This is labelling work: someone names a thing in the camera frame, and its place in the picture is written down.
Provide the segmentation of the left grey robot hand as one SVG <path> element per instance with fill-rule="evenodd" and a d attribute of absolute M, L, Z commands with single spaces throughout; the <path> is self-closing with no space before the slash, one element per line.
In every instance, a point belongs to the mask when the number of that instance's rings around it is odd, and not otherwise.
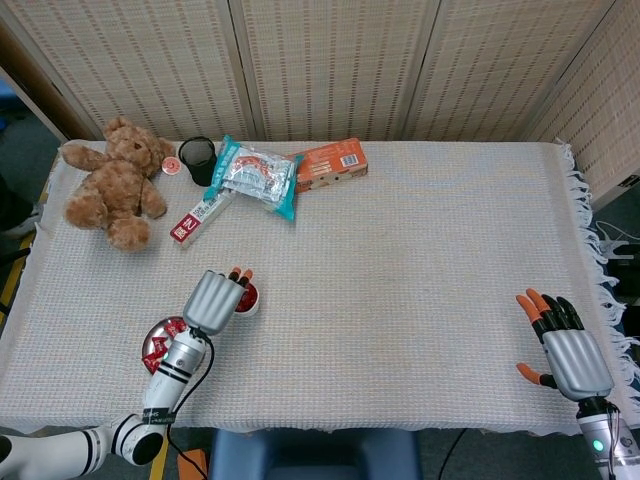
<path fill-rule="evenodd" d="M 187 300 L 182 317 L 190 329 L 207 336 L 221 333 L 236 312 L 247 288 L 206 270 Z"/>

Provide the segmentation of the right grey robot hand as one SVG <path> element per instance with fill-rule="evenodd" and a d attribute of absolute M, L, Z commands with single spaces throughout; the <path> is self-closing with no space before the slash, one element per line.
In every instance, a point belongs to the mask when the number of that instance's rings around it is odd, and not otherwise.
<path fill-rule="evenodd" d="M 585 329 L 571 302 L 553 298 L 529 288 L 516 296 L 543 348 L 550 372 L 540 373 L 525 363 L 516 369 L 532 384 L 558 390 L 579 403 L 589 398 L 605 398 L 614 381 L 594 338 Z"/>

